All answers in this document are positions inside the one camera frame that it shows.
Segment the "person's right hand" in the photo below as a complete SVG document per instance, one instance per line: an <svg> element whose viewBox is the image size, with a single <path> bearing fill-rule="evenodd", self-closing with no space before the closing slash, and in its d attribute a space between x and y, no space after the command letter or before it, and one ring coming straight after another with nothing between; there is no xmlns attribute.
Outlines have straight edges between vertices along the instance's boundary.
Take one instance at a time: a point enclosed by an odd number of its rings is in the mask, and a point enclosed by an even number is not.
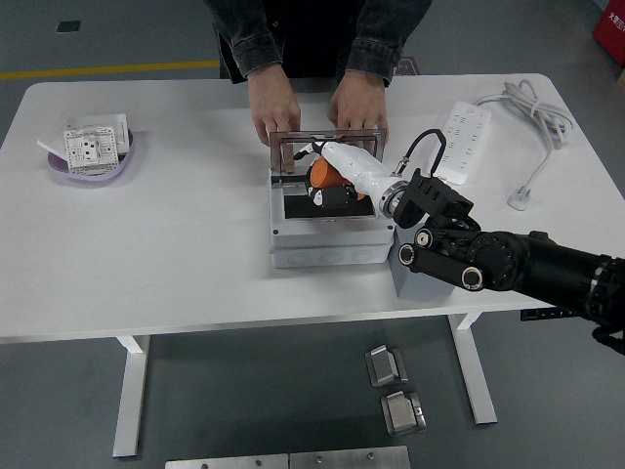
<svg viewBox="0 0 625 469"><path fill-rule="evenodd" d="M300 130L301 110L280 64L253 70L247 82L251 117L262 144L270 145L272 133Z"/></svg>

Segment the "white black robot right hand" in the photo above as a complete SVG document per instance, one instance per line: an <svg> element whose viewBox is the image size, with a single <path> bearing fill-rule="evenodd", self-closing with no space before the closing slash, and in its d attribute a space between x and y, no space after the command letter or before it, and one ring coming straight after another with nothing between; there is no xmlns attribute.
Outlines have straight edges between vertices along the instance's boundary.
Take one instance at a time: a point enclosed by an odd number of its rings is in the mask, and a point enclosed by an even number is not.
<svg viewBox="0 0 625 469"><path fill-rule="evenodd" d="M294 159L317 153L354 185L368 195L378 212L392 218L408 183L392 174L381 161L365 149L337 142L312 142L294 154Z"/></svg>

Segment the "person's left hand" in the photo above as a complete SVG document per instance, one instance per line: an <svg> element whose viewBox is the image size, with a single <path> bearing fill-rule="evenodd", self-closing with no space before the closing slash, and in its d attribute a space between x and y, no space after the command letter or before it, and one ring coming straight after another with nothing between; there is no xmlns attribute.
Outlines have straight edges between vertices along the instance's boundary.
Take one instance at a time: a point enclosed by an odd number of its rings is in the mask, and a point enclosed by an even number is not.
<svg viewBox="0 0 625 469"><path fill-rule="evenodd" d="M385 92L381 76L347 70L330 100L328 119L338 130L388 129Z"/></svg>

